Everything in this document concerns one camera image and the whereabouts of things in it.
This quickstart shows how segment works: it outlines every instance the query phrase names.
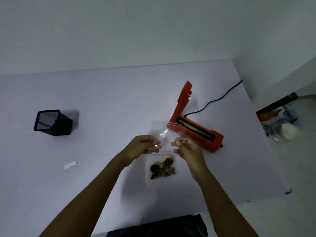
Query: hand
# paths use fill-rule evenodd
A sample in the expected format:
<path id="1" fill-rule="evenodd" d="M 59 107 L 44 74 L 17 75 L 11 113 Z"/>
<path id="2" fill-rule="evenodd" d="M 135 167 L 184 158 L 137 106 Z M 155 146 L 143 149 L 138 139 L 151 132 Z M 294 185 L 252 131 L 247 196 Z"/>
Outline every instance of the hand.
<path id="1" fill-rule="evenodd" d="M 173 151 L 186 161 L 191 175 L 196 181 L 201 175 L 209 172 L 201 147 L 193 140 L 179 137 L 175 139 L 175 142 L 171 142 L 171 145 L 178 147 Z"/>
<path id="2" fill-rule="evenodd" d="M 160 140 L 151 135 L 138 135 L 120 152 L 124 166 L 129 166 L 133 160 L 142 154 L 158 153 L 161 149 Z"/>

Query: dark clothing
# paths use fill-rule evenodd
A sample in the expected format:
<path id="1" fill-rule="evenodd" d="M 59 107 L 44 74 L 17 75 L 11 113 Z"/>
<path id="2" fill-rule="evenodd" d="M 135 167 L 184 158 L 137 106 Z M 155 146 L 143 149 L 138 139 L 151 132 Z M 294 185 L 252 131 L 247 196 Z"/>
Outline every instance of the dark clothing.
<path id="1" fill-rule="evenodd" d="M 185 215 L 140 226 L 108 232 L 107 237 L 155 237 L 187 236 L 207 237 L 207 229 L 201 215 Z"/>

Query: forearm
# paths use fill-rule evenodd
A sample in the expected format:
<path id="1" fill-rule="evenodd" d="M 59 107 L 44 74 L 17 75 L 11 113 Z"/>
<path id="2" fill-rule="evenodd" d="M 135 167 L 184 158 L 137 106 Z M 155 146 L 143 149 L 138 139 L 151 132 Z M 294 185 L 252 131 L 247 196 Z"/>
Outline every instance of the forearm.
<path id="1" fill-rule="evenodd" d="M 124 168 L 116 155 L 101 173 L 49 224 L 40 237 L 90 236 L 103 207 Z"/>
<path id="2" fill-rule="evenodd" d="M 219 237 L 258 237 L 209 170 L 201 173 L 197 182 L 201 187 L 214 229 Z"/>

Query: black mesh pen holder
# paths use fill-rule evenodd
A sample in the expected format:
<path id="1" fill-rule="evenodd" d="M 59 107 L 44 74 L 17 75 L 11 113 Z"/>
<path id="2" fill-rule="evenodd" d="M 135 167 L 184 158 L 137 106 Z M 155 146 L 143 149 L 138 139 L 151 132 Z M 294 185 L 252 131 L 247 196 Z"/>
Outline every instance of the black mesh pen holder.
<path id="1" fill-rule="evenodd" d="M 70 135 L 72 119 L 60 113 L 60 110 L 39 111 L 37 113 L 34 131 L 49 135 Z"/>

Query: white table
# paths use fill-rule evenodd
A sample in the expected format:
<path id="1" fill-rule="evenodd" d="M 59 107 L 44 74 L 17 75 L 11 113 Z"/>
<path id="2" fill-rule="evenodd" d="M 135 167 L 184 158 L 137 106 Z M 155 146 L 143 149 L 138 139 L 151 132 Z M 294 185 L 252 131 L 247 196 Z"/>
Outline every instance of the white table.
<path id="1" fill-rule="evenodd" d="M 240 79 L 229 60 L 2 77 L 0 235 L 39 235 L 135 135 L 170 119 L 188 80 L 193 94 L 184 113 Z M 33 131 L 37 112 L 51 109 L 79 111 L 78 128 L 57 137 Z M 224 135 L 223 148 L 204 154 L 234 203 L 289 190 L 242 84 L 188 118 Z M 178 173 L 168 182 L 150 186 L 146 161 L 141 156 L 121 173 L 94 233 L 206 210 L 184 161 L 176 159 Z"/>

